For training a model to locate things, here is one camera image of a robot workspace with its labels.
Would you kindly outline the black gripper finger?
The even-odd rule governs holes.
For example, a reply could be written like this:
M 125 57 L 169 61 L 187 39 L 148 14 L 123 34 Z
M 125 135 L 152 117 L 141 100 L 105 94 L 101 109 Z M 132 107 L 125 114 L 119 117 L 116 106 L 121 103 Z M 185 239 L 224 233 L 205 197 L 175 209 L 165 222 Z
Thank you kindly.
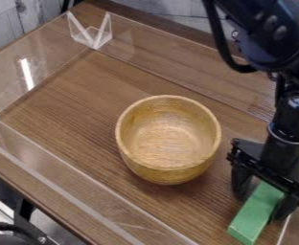
M 286 194 L 278 200 L 271 213 L 271 221 L 283 221 L 299 206 L 299 197 Z
M 240 166 L 231 168 L 231 190 L 240 201 L 246 201 L 254 192 L 254 178 L 255 175 L 247 168 Z

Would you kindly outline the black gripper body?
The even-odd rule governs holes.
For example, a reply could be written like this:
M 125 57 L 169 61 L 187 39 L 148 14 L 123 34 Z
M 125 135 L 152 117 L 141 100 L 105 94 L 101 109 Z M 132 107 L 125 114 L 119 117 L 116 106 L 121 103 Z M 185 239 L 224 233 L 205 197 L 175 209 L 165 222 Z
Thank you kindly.
M 299 126 L 270 122 L 263 143 L 234 138 L 227 160 L 284 195 L 299 197 Z

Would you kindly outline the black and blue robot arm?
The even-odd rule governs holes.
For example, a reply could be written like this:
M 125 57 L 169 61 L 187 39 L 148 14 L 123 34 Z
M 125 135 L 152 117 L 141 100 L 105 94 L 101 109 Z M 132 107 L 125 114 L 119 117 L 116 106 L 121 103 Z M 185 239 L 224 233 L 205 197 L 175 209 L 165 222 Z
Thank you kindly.
M 275 114 L 260 143 L 231 141 L 234 193 L 254 177 L 283 192 L 274 220 L 299 208 L 299 0 L 201 0 L 216 47 L 227 66 L 264 72 L 276 82 Z

